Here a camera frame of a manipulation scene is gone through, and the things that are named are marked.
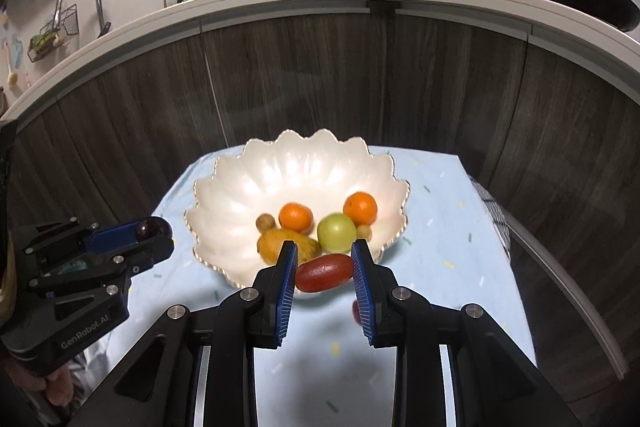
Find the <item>person's hand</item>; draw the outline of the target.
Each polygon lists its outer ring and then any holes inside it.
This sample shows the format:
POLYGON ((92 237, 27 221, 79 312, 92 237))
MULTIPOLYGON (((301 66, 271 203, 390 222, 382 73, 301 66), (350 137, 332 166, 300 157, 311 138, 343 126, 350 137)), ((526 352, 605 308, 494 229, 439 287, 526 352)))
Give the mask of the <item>person's hand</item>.
POLYGON ((66 407, 73 400, 74 384, 72 373, 67 365, 55 369, 46 377, 39 377, 26 371, 13 359, 7 359, 4 362, 4 369, 14 385, 28 391, 43 392, 55 407, 66 407))

